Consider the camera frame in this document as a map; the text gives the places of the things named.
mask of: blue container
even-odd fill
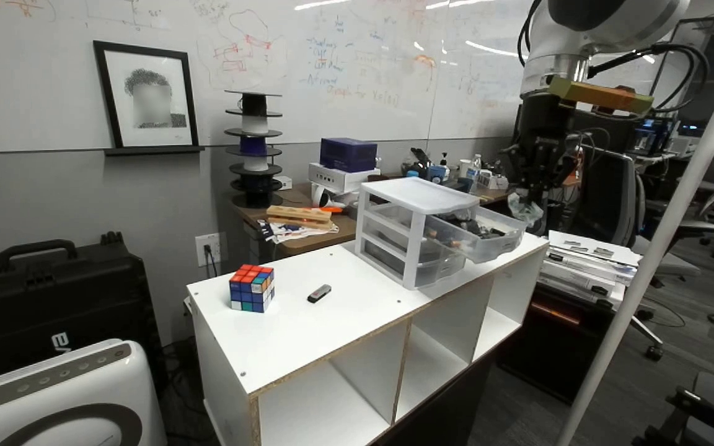
[[[377,144],[358,139],[322,139],[319,164],[340,170],[371,170],[377,169]]]
[[[265,139],[240,139],[240,154],[265,159]]]

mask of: white pole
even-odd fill
[[[608,371],[613,354],[623,343],[623,336],[630,326],[630,319],[632,319],[639,300],[645,296],[645,290],[649,286],[649,280],[654,276],[654,270],[658,270],[668,244],[671,242],[677,226],[681,222],[684,210],[687,210],[690,201],[694,198],[712,159],[714,159],[714,117],[708,119],[708,127],[700,141],[700,149],[694,151],[692,161],[690,161],[690,165],[687,165],[687,170],[684,170],[684,176],[681,176],[681,180],[671,195],[671,203],[658,226],[653,244],[645,253],[643,264],[639,264],[632,284],[625,293],[625,302],[620,305],[620,309],[618,309],[618,314],[615,314],[615,319],[604,333],[604,342],[603,342],[594,362],[588,368],[588,377],[584,377],[584,381],[578,390],[578,399],[573,404],[570,419],[567,419],[565,429],[560,430],[557,446],[573,444],[576,430],[578,430],[578,425],[588,410],[588,404],[592,400],[592,397],[594,397],[594,390],[598,390],[598,387]]]

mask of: electrical outlet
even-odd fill
[[[194,248],[198,253],[198,264],[219,263],[220,259],[220,241],[219,232],[206,232],[194,238]]]

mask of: white tabletop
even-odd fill
[[[275,300],[265,314],[227,307],[231,275],[194,281],[188,293],[240,377],[242,390],[257,393],[283,377],[392,326],[431,300],[541,248],[545,248],[544,238],[524,236],[514,253],[480,264],[468,263],[436,284],[406,290],[358,257],[353,242],[335,244],[272,263]],[[309,305],[307,295],[319,284],[332,284],[332,293]]]
[[[382,195],[417,212],[454,212],[462,207],[475,207],[479,198],[456,188],[444,188],[422,179],[392,179],[363,184],[363,191]]]

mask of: cubby shelf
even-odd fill
[[[188,284],[203,405],[225,446],[369,444],[520,326],[545,241],[423,286],[354,242],[272,263],[265,314],[227,307],[227,275]],[[309,305],[318,284],[332,293]]]

